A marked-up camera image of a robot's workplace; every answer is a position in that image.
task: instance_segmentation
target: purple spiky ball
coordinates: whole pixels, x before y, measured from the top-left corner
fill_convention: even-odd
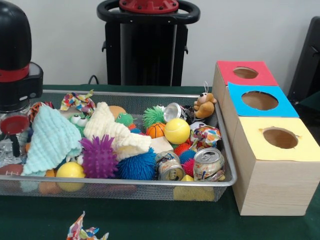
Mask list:
[[[92,142],[83,138],[80,143],[83,147],[83,171],[86,178],[108,179],[114,178],[118,171],[117,155],[111,147],[114,138],[104,135],[102,139],[93,136]]]

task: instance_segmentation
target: stacked wooden boxes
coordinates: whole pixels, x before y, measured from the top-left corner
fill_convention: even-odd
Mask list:
[[[218,61],[218,100],[241,215],[302,216],[320,181],[320,147],[264,62]]]

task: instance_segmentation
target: red square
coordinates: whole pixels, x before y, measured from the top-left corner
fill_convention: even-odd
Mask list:
[[[228,83],[249,86],[278,86],[263,61],[218,61],[225,85]]]

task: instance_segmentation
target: blue square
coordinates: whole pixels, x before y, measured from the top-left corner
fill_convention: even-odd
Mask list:
[[[284,118],[299,117],[284,92],[278,86],[249,86],[237,85],[229,82],[228,87],[233,105],[239,116]],[[250,96],[251,106],[247,104],[248,102],[244,102],[243,96],[245,96],[244,99],[246,102],[248,101],[247,96]],[[270,109],[262,110],[260,108],[262,105],[269,105]]]

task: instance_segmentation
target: black cable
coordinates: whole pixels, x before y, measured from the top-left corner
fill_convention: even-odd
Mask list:
[[[92,75],[92,76],[90,77],[88,84],[91,84],[92,79],[95,79],[95,82],[96,82],[97,85],[100,84],[100,82],[99,82],[99,80],[98,80],[98,78],[97,78],[96,75]]]

